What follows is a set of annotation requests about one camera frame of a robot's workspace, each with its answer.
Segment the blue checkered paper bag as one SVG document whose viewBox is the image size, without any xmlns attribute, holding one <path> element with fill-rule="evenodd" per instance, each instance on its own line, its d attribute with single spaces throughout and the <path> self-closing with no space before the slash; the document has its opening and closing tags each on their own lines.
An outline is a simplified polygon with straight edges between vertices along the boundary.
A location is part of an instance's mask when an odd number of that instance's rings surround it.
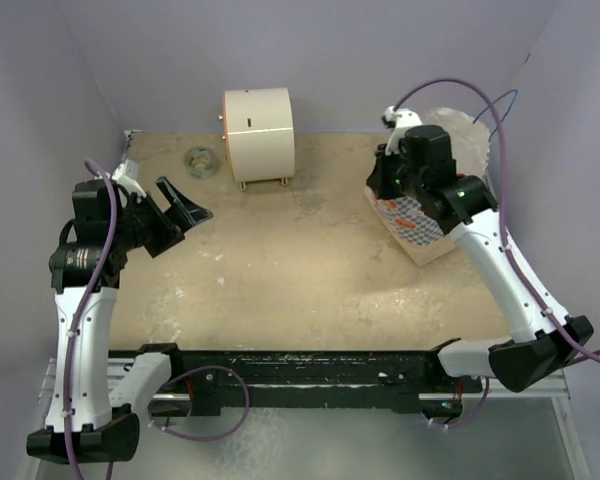
<svg viewBox="0 0 600 480">
<path fill-rule="evenodd" d="M 489 183 L 491 141 L 497 133 L 495 127 L 487 125 L 490 114 L 487 107 L 475 115 L 447 107 L 436 107 L 418 115 L 422 124 L 438 125 L 449 133 L 459 173 L 476 175 Z M 416 199 L 403 196 L 381 200 L 375 197 L 367 185 L 364 196 L 391 236 L 417 266 L 425 266 L 456 248 L 455 243 L 443 234 L 438 224 L 422 212 Z"/>
</svg>

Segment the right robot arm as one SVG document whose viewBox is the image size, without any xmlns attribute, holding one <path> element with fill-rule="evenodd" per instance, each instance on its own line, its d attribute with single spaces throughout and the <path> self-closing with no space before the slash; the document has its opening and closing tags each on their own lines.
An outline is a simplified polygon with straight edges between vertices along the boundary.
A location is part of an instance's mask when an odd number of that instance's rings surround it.
<svg viewBox="0 0 600 480">
<path fill-rule="evenodd" d="M 521 392 L 566 367 L 594 327 L 587 317 L 570 315 L 539 280 L 501 226 L 485 182 L 458 172 L 450 135 L 438 125 L 394 126 L 375 157 L 366 181 L 374 195 L 414 197 L 474 263 L 509 328 L 506 338 L 453 340 L 441 347 L 425 366 L 426 383 L 447 391 L 462 376 L 481 376 Z"/>
</svg>

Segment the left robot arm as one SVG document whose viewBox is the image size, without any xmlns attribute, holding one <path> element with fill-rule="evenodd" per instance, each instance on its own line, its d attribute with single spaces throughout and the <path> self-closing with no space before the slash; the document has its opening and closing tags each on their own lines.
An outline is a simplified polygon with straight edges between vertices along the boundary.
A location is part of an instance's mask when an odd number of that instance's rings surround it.
<svg viewBox="0 0 600 480">
<path fill-rule="evenodd" d="M 129 379 L 108 387 L 109 333 L 130 251 L 157 257 L 212 213 L 166 178 L 155 182 L 169 203 L 123 178 L 93 179 L 72 192 L 73 217 L 49 259 L 58 317 L 56 378 L 41 429 L 27 437 L 29 456 L 56 464 L 126 462 L 140 438 L 138 411 L 151 391 L 182 387 L 186 369 L 175 344 L 146 347 Z"/>
</svg>

